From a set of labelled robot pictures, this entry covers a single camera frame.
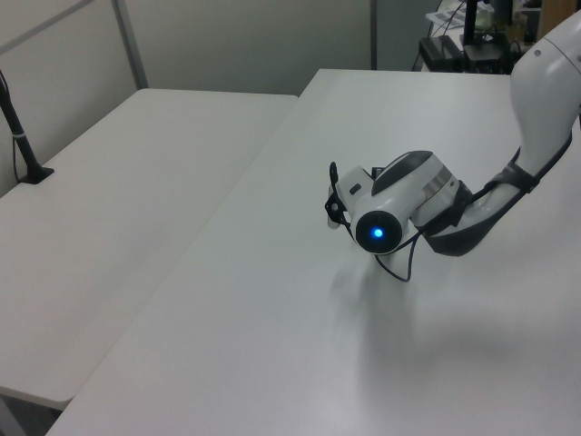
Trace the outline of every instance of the black base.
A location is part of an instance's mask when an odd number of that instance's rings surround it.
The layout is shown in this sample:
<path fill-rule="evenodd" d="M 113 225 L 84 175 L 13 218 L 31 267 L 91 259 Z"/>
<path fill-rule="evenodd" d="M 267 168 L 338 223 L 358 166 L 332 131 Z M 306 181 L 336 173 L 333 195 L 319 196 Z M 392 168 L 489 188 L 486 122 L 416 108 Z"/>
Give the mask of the black base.
<path fill-rule="evenodd" d="M 27 174 L 22 179 L 20 179 L 18 182 L 28 183 L 28 184 L 39 184 L 40 182 L 42 182 L 46 177 L 48 177 L 52 173 L 54 173 L 54 169 L 43 167 L 43 171 L 35 174 L 34 177 Z"/>

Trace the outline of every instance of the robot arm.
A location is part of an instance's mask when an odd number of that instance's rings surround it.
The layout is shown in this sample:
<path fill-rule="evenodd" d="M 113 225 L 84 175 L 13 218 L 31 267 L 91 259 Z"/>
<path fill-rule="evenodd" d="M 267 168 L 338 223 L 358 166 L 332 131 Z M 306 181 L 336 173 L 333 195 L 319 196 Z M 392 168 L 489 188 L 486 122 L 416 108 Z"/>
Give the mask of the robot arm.
<path fill-rule="evenodd" d="M 331 177 L 330 221 L 346 224 L 353 239 L 376 255 L 400 247 L 408 221 L 436 253 L 472 250 L 571 143 L 581 105 L 581 12 L 521 58 L 510 85 L 522 142 L 481 192 L 472 194 L 433 153 L 410 152 L 373 176 L 357 167 L 339 180 Z"/>

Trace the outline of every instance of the blue led light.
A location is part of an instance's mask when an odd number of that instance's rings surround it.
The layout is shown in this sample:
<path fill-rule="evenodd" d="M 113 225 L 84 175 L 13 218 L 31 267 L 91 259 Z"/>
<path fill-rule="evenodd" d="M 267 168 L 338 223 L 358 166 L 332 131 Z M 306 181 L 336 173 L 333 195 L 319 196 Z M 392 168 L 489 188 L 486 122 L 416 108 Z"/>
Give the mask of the blue led light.
<path fill-rule="evenodd" d="M 379 227 L 373 227 L 371 229 L 371 237 L 373 237 L 374 239 L 380 239 L 383 237 L 383 230 L 381 230 Z"/>

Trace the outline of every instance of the black stand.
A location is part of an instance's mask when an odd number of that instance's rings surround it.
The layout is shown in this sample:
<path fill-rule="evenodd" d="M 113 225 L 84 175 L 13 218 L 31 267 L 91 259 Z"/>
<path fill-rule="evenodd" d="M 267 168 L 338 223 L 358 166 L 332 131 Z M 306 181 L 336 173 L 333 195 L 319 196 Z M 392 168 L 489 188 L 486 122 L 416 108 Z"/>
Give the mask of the black stand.
<path fill-rule="evenodd" d="M 19 182 L 39 184 L 46 177 L 54 173 L 54 170 L 52 168 L 43 168 L 36 160 L 33 149 L 31 148 L 30 143 L 26 138 L 25 131 L 20 124 L 18 115 L 16 115 L 16 111 L 12 106 L 8 84 L 4 79 L 2 71 L 0 71 L 0 107 L 2 108 L 4 117 L 10 126 L 12 136 L 18 145 L 18 149 L 26 162 L 26 176 L 20 179 Z"/>

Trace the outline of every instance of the equipment in background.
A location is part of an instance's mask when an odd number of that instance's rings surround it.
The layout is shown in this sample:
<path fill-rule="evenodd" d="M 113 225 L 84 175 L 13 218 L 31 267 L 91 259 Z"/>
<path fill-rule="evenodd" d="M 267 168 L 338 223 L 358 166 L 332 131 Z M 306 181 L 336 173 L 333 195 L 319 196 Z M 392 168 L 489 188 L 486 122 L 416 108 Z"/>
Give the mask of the equipment in background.
<path fill-rule="evenodd" d="M 54 170 L 52 168 L 43 168 L 38 161 L 36 161 L 33 149 L 26 138 L 25 130 L 22 128 L 16 110 L 12 105 L 8 83 L 6 82 L 2 71 L 0 71 L 0 107 L 2 108 L 4 117 L 12 131 L 13 145 L 14 142 L 18 144 L 18 149 L 26 162 L 26 176 L 20 180 L 16 177 L 16 180 L 21 183 L 39 184 L 46 177 L 54 173 Z"/>
<path fill-rule="evenodd" d="M 434 252 L 450 256 L 478 245 L 571 144 L 581 106 L 581 12 L 520 59 L 510 77 L 510 92 L 521 145 L 481 191 L 473 194 L 432 152 L 404 154 L 372 173 L 358 166 L 341 178 L 332 163 L 325 204 L 330 227 L 345 225 L 357 244 L 404 282 L 411 275 L 411 256 L 420 235 Z M 403 243 L 409 221 L 418 232 Z M 403 279 L 381 258 L 409 243 L 408 278 Z"/>
<path fill-rule="evenodd" d="M 429 71 L 461 73 L 464 68 L 462 52 L 448 35 L 421 38 L 419 40 L 419 55 Z"/>

